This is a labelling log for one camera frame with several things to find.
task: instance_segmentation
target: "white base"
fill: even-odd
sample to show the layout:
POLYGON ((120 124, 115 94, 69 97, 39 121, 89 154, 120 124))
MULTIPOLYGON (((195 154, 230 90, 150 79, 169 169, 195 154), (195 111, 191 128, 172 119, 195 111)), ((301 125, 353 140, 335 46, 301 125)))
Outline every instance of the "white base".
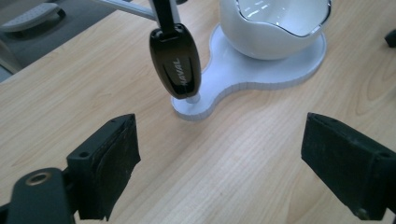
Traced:
POLYGON ((236 91, 279 90, 303 83, 316 72, 326 53, 326 39, 321 34, 311 46, 286 59, 253 59, 234 49, 219 25, 209 45, 211 58, 202 73, 200 98, 189 102, 171 99, 182 119, 196 121, 209 117, 221 99, 236 91))

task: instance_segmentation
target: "white stand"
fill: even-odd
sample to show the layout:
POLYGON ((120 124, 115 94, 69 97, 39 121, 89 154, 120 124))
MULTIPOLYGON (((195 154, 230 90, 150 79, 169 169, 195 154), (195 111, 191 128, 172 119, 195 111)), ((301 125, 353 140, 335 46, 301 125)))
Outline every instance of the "white stand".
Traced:
POLYGON ((316 72, 326 53, 326 39, 321 34, 311 46, 286 59, 253 59, 234 49, 219 25, 209 46, 211 58, 202 73, 199 96, 171 99, 182 119, 197 121, 209 117, 221 99, 236 91, 278 90, 303 83, 316 72))

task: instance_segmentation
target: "wooden table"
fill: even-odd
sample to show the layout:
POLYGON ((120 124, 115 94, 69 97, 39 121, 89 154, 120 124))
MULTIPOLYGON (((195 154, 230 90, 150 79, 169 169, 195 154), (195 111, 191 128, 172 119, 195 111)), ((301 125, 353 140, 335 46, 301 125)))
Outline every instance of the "wooden table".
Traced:
MULTIPOLYGON (((218 1, 179 11, 205 66, 218 1)), ((20 177, 65 168, 105 122, 135 113, 142 161, 110 223, 361 223, 301 160, 304 124, 308 112, 323 114, 396 148, 396 50, 383 39, 395 12, 393 0, 333 1, 313 77, 234 93, 188 122, 150 60, 156 23, 117 11, 0 84, 0 204, 20 177)))

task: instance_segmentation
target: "white ceramic bowl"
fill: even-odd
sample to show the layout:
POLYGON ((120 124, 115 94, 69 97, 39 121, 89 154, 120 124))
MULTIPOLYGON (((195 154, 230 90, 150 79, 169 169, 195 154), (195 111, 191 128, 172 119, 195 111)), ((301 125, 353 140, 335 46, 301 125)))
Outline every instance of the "white ceramic bowl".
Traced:
POLYGON ((331 7, 332 0, 220 0, 220 25, 241 53, 275 60, 313 43, 331 7))

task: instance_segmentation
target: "light wood grain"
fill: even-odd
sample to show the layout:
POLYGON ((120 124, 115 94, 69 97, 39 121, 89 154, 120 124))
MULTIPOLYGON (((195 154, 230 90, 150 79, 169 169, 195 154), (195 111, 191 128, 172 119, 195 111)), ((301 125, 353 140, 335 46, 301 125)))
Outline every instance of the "light wood grain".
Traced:
MULTIPOLYGON (((396 148, 396 51, 383 39, 396 28, 396 2, 332 3, 328 53, 312 78, 234 93, 200 122, 176 116, 157 78, 155 22, 119 11, 104 18, 0 84, 0 204, 21 176, 65 168, 106 121, 135 113, 142 161, 110 223, 361 223, 301 160, 305 117, 340 119, 396 148)), ((179 11, 205 67, 218 2, 179 11)))

